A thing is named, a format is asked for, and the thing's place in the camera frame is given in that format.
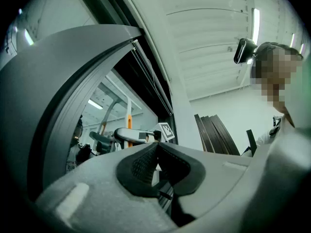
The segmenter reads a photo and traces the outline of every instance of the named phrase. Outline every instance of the neck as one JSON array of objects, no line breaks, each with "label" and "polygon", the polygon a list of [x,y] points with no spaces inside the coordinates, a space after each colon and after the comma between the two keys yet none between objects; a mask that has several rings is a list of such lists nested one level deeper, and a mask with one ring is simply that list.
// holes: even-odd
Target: neck
[{"label": "neck", "polygon": [[285,118],[290,122],[290,124],[291,124],[293,127],[295,127],[295,125],[294,125],[294,123],[293,123],[293,120],[292,120],[290,114],[285,114]]}]

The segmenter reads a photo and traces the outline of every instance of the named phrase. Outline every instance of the light fixture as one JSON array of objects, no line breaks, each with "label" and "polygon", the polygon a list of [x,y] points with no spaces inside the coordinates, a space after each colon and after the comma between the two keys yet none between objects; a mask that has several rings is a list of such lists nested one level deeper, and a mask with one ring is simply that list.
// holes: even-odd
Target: light fixture
[{"label": "light fixture", "polygon": [[253,9],[253,42],[257,45],[259,36],[259,19],[260,13],[258,9]]},{"label": "light fixture", "polygon": [[29,44],[29,45],[32,45],[32,44],[34,43],[34,41],[31,39],[31,37],[30,37],[30,35],[29,35],[27,29],[25,29],[25,38],[26,38],[26,40],[28,41],[28,44]]},{"label": "light fixture", "polygon": [[294,39],[295,39],[295,34],[292,34],[292,40],[291,40],[290,48],[293,46]]},{"label": "light fixture", "polygon": [[102,107],[99,105],[99,104],[97,104],[97,103],[95,103],[93,100],[91,100],[91,99],[89,99],[88,100],[88,103],[89,104],[91,104],[91,105],[93,105],[95,108],[97,108],[97,109],[102,109]]},{"label": "light fixture", "polygon": [[301,47],[300,47],[300,50],[299,50],[299,53],[300,53],[300,54],[302,53],[303,47],[304,47],[304,44],[302,43],[302,44],[301,44]]}]

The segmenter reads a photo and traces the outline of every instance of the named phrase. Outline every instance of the person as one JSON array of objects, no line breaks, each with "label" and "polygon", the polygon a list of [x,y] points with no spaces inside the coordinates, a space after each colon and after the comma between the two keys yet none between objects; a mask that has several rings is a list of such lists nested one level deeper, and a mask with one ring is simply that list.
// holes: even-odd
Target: person
[{"label": "person", "polygon": [[89,144],[79,145],[79,139],[83,132],[82,115],[79,118],[76,128],[74,129],[70,150],[66,161],[66,173],[75,169],[78,165],[89,159],[92,155]]},{"label": "person", "polygon": [[[295,125],[282,93],[285,85],[290,83],[291,75],[296,73],[297,67],[302,66],[302,61],[303,57],[296,49],[276,42],[265,42],[255,50],[251,80],[261,86],[261,94],[283,114],[277,125],[258,138],[257,147],[270,144],[276,137],[294,130]],[[251,151],[246,150],[243,156],[252,156]]]}]

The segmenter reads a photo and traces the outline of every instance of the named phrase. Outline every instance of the curved gray edge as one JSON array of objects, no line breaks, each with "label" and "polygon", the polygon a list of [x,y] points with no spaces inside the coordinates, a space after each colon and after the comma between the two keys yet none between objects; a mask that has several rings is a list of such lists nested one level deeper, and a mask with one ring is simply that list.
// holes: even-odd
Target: curved gray edge
[{"label": "curved gray edge", "polygon": [[139,28],[123,25],[68,29],[35,42],[0,71],[0,147],[22,191],[33,136],[54,95],[87,62],[140,35]]},{"label": "curved gray edge", "polygon": [[105,59],[79,84],[61,109],[46,147],[43,189],[65,175],[69,146],[80,115],[100,82],[132,48],[133,45],[129,44]]}]

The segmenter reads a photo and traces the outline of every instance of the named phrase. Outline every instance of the reflected light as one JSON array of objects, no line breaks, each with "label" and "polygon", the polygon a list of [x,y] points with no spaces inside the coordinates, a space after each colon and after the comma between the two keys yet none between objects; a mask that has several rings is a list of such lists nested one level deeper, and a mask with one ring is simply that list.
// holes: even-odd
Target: reflected light
[{"label": "reflected light", "polygon": [[304,44],[302,43],[302,44],[301,44],[301,47],[300,47],[300,50],[299,50],[299,53],[300,53],[300,54],[302,53],[303,47],[304,47]]},{"label": "reflected light", "polygon": [[258,41],[258,35],[259,35],[259,10],[258,9],[254,9],[253,11],[253,17],[254,17],[254,27],[253,27],[253,42],[257,45],[257,41]]},{"label": "reflected light", "polygon": [[32,45],[34,43],[34,41],[31,39],[31,37],[30,37],[30,35],[26,29],[25,29],[25,38],[28,41],[29,45]]},{"label": "reflected light", "polygon": [[89,99],[88,100],[88,103],[89,104],[91,104],[91,105],[93,105],[94,107],[96,107],[97,109],[102,109],[102,107],[99,105],[99,104],[97,104],[97,103],[95,103],[93,100],[91,100],[91,99]]},{"label": "reflected light", "polygon": [[291,40],[290,48],[293,46],[294,39],[295,39],[295,34],[292,34],[292,40]]}]

